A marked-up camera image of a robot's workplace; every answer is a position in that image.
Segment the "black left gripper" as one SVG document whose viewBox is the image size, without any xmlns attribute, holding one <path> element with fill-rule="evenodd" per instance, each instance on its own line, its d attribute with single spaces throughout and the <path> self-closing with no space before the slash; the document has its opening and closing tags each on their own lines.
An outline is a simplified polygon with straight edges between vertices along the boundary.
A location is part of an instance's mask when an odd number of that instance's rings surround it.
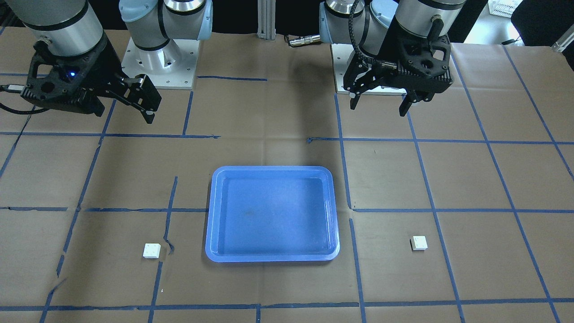
<svg viewBox="0 0 574 323">
<path fill-rule="evenodd" d="M 373 77 L 378 79 L 391 74 L 398 71 L 400 66 L 424 78 L 443 75 L 445 70 L 450 69 L 451 42 L 448 35 L 427 39 L 399 31 L 391 33 L 391 45 L 388 48 L 383 46 L 382 49 L 383 53 L 378 57 L 367 54 L 363 49 L 353 57 L 351 67 L 344 77 L 345 84 L 350 85 L 351 110 L 356 109 L 361 94 L 367 88 L 375 88 L 376 84 L 371 83 Z M 435 90 L 408 90 L 399 106 L 401 117 L 405 117 L 410 107 L 419 101 L 417 92 L 423 96 L 436 93 Z"/>
</svg>

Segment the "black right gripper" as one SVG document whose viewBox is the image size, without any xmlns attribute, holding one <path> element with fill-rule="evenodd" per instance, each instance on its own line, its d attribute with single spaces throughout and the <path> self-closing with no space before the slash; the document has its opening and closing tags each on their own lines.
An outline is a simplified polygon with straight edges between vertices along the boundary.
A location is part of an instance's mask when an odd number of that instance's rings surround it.
<svg viewBox="0 0 574 323">
<path fill-rule="evenodd" d="M 152 124 L 162 97 L 148 75 L 127 76 L 121 62 L 103 34 L 86 53 L 58 57 L 48 41 L 34 43 L 35 53 L 21 97 L 48 110 L 102 116 L 101 97 L 113 98 L 138 110 L 147 124 Z"/>
</svg>

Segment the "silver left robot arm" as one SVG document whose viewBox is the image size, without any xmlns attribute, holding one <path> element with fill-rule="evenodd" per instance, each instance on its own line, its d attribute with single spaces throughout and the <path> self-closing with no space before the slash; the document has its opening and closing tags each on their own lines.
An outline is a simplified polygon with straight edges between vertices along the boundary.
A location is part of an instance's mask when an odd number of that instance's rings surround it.
<svg viewBox="0 0 574 323">
<path fill-rule="evenodd" d="M 355 109 L 376 87 L 404 89 L 400 116 L 452 84 L 448 31 L 463 0 L 326 0 L 320 4 L 323 43 L 353 48 L 343 88 Z"/>
</svg>

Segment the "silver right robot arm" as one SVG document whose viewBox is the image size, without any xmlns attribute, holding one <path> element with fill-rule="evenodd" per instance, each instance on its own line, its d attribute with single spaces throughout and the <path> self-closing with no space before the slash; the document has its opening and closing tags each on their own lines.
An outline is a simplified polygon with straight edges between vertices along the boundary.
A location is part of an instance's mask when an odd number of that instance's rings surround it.
<svg viewBox="0 0 574 323">
<path fill-rule="evenodd" d="M 180 41 L 209 39 L 211 0 L 121 0 L 118 8 L 133 45 L 133 60 L 121 61 L 87 0 L 8 0 L 8 6 L 35 37 L 26 83 L 6 84 L 37 110 L 102 116 L 101 97 L 117 100 L 152 123 L 161 103 L 157 77 L 176 86 L 178 72 L 191 71 L 191 53 Z"/>
</svg>

